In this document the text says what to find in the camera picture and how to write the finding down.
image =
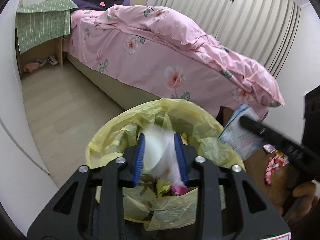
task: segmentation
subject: yellow garbage bag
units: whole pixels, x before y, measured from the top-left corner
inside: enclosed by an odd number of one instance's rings
[[[168,98],[136,106],[105,124],[87,146],[87,165],[91,168],[105,166],[122,156],[127,147],[137,144],[139,130],[150,124],[186,133],[188,144],[198,155],[218,166],[230,168],[238,164],[244,168],[240,155],[217,140],[223,130],[217,120],[192,102]],[[221,208],[224,208],[222,188],[220,195]],[[123,196],[125,219],[143,223],[147,231],[180,228],[195,222],[197,189],[183,196],[157,198],[150,187],[140,183],[134,189],[124,188]],[[97,189],[98,201],[99,197],[100,189]]]

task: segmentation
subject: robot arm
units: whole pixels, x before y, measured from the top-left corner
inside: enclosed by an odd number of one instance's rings
[[[123,157],[96,169],[81,166],[42,210],[28,231],[29,240],[125,240],[122,187],[133,188],[139,180],[136,161],[144,147],[125,150]],[[196,239],[257,240],[285,235],[290,229],[276,208],[239,165],[221,168],[175,134],[181,179],[198,187]],[[219,185],[224,187],[231,233],[223,235]],[[98,237],[92,235],[92,214],[97,186],[102,186]]]

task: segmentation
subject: green striped cloth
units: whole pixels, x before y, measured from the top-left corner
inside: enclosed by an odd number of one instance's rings
[[[78,8],[71,0],[46,0],[19,6],[16,15],[20,54],[43,42],[70,34],[70,10]]]

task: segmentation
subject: white curtain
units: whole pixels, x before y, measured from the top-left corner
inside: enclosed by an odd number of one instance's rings
[[[293,0],[158,0],[193,19],[220,44],[261,63],[277,76],[300,17]]]

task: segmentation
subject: wooden floor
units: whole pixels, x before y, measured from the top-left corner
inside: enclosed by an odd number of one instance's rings
[[[94,134],[124,110],[67,60],[22,78],[30,130],[53,181],[61,187],[82,164]]]

